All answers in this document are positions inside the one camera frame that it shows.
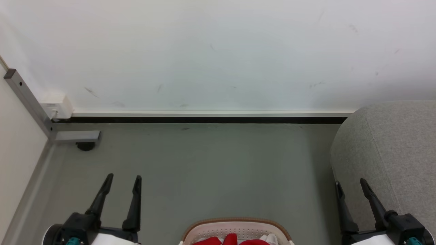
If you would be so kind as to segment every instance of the red cloth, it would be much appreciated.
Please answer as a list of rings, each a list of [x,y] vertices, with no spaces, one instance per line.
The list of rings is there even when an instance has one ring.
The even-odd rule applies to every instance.
[[[221,241],[217,237],[211,237],[206,240],[196,242],[193,245],[221,245]],[[222,245],[238,245],[238,237],[236,234],[230,233],[225,237]],[[269,245],[269,243],[264,240],[255,239],[243,241],[240,245]]]
[[[267,243],[264,240],[255,239],[255,240],[243,241],[239,245],[269,245],[269,243]]]
[[[206,240],[196,242],[193,245],[221,245],[221,241],[216,236],[214,236]]]
[[[225,237],[222,245],[238,245],[238,237],[235,233],[230,233]]]

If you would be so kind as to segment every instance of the gray floor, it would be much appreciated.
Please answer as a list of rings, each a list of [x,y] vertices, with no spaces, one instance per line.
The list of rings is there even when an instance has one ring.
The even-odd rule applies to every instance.
[[[121,227],[136,175],[143,178],[145,245],[176,245],[192,223],[217,217],[267,218],[297,245],[340,244],[329,148],[339,125],[94,124],[89,152],[66,147],[37,236],[84,212],[114,173],[102,225]]]

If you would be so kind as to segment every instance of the teal connector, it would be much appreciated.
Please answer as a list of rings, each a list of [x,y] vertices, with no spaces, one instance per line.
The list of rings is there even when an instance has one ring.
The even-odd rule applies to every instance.
[[[72,237],[68,240],[66,245],[80,245],[80,240],[79,238]]]
[[[418,239],[412,237],[407,241],[407,245],[422,245],[422,243],[418,241]]]

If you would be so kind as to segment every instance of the white electrical box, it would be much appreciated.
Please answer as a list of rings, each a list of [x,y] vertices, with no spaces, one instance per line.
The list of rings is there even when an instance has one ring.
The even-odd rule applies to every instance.
[[[73,114],[73,107],[63,93],[49,93],[40,104],[50,119],[66,119]]]

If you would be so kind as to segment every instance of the basket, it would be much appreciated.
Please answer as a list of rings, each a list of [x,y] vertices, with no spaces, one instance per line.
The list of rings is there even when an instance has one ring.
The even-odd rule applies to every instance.
[[[235,233],[241,240],[275,234],[279,245],[294,245],[283,226],[258,218],[216,218],[196,222],[186,230],[179,245],[192,245],[201,238],[214,236],[224,239],[230,233]]]

